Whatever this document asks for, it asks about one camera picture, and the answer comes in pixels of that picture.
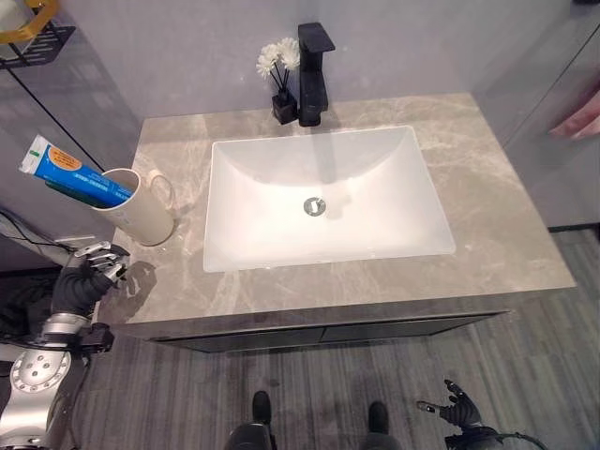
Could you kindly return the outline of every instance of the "faucet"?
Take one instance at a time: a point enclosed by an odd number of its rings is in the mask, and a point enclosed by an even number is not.
[[[301,127],[316,127],[321,123],[321,112],[327,111],[327,91],[323,78],[323,52],[331,52],[336,46],[323,26],[318,23],[298,25],[300,47],[300,111]]]

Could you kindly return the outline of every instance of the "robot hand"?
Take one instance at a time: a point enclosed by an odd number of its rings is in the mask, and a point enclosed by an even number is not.
[[[455,382],[450,380],[443,382],[452,393],[449,398],[454,405],[440,406],[427,401],[417,401],[416,406],[419,410],[428,413],[440,412],[443,420],[460,427],[461,435],[445,438],[446,447],[457,450],[487,450],[499,447],[502,441],[497,439],[498,432],[494,428],[484,427],[481,424],[481,413],[465,391]]]
[[[77,250],[54,285],[52,314],[89,317],[96,302],[125,274],[128,256],[108,241]]]
[[[462,430],[481,427],[481,414],[471,398],[455,382],[450,380],[444,380],[443,382],[446,383],[446,387],[453,394],[449,398],[454,405],[439,406],[426,401],[418,401],[417,408],[428,413],[439,411],[442,419],[449,424],[460,427]]]

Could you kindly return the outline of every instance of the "white sink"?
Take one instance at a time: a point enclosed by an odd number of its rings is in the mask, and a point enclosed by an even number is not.
[[[213,144],[206,272],[455,249],[412,127]]]

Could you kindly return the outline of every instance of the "faucet handle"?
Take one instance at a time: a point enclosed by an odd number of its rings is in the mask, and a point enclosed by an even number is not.
[[[301,49],[309,53],[331,52],[336,49],[319,22],[298,25],[298,43]]]

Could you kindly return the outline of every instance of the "marble countertop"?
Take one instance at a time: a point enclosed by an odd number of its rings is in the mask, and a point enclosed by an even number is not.
[[[203,271],[214,141],[410,125],[457,251],[228,273]],[[540,291],[574,286],[544,223],[469,94],[333,103],[318,128],[281,126],[268,110],[146,119],[133,169],[160,169],[176,191],[177,228],[157,247],[117,231],[132,255],[105,323],[152,323],[266,311]]]

